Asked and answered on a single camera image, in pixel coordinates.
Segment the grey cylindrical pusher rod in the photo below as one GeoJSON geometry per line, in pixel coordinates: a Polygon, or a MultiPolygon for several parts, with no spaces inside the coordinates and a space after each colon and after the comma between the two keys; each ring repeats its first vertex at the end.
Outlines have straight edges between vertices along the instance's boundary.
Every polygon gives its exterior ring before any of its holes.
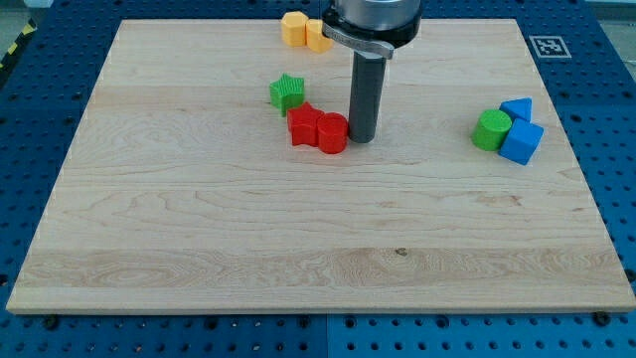
{"type": "Polygon", "coordinates": [[[376,135],[387,60],[355,52],[349,105],[349,138],[369,143],[376,135]]]}

